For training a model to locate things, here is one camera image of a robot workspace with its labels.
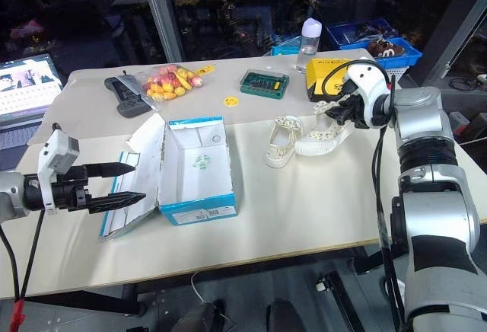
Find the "white bottle cap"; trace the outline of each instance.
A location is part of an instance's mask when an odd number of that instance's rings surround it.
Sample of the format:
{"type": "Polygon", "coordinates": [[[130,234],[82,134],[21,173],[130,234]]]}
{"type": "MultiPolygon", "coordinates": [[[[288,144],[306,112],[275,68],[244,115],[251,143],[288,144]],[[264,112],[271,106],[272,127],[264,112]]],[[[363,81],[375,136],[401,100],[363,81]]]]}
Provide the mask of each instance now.
{"type": "Polygon", "coordinates": [[[303,24],[303,30],[301,30],[303,37],[320,37],[321,36],[321,23],[314,18],[308,18],[303,24]]]}

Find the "white shoe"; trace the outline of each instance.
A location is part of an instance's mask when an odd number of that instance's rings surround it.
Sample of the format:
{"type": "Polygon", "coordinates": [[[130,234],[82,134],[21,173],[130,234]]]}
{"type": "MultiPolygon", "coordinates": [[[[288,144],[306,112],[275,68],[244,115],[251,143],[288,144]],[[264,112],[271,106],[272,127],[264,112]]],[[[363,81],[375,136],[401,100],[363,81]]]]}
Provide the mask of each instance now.
{"type": "Polygon", "coordinates": [[[354,124],[347,122],[340,126],[335,119],[328,117],[325,112],[339,105],[336,102],[318,102],[313,108],[313,113],[317,117],[311,131],[299,138],[294,145],[294,150],[298,155],[325,155],[339,146],[347,136],[352,134],[354,124]]]}
{"type": "Polygon", "coordinates": [[[303,123],[297,117],[276,117],[264,159],[270,167],[286,166],[294,153],[296,138],[303,135],[303,123]]]}

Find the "yellow box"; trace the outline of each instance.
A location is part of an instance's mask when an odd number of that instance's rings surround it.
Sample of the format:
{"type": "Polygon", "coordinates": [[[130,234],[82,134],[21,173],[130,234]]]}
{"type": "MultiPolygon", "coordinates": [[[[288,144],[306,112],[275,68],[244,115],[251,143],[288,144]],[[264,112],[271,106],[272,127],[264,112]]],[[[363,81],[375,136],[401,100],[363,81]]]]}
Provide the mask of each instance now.
{"type": "Polygon", "coordinates": [[[308,62],[306,65],[306,90],[310,101],[330,102],[340,99],[338,94],[342,90],[343,78],[347,68],[340,69],[333,77],[328,79],[324,92],[322,90],[323,81],[333,69],[349,61],[350,59],[345,58],[314,58],[308,62]]]}

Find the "plastic bottle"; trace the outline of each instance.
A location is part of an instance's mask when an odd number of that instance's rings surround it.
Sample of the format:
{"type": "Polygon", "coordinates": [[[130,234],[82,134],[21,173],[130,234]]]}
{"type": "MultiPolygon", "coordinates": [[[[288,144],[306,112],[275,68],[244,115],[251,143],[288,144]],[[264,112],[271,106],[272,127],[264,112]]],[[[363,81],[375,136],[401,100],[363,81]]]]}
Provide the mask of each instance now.
{"type": "Polygon", "coordinates": [[[320,36],[321,23],[313,18],[308,18],[301,30],[301,43],[299,44],[298,60],[296,61],[296,69],[300,73],[306,72],[306,64],[317,53],[320,36]]]}

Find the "yellow sticker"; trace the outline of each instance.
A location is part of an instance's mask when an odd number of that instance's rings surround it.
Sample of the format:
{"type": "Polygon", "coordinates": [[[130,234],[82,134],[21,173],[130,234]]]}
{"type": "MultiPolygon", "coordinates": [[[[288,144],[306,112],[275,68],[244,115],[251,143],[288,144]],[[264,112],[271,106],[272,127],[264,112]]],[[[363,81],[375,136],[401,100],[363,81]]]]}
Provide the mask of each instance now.
{"type": "Polygon", "coordinates": [[[197,75],[207,75],[208,73],[211,73],[215,70],[215,67],[213,65],[207,65],[206,67],[200,68],[195,73],[197,75]]]}
{"type": "Polygon", "coordinates": [[[225,104],[225,106],[228,106],[228,107],[237,106],[238,105],[238,98],[236,98],[235,96],[228,96],[227,98],[225,98],[223,100],[223,103],[225,104]]]}

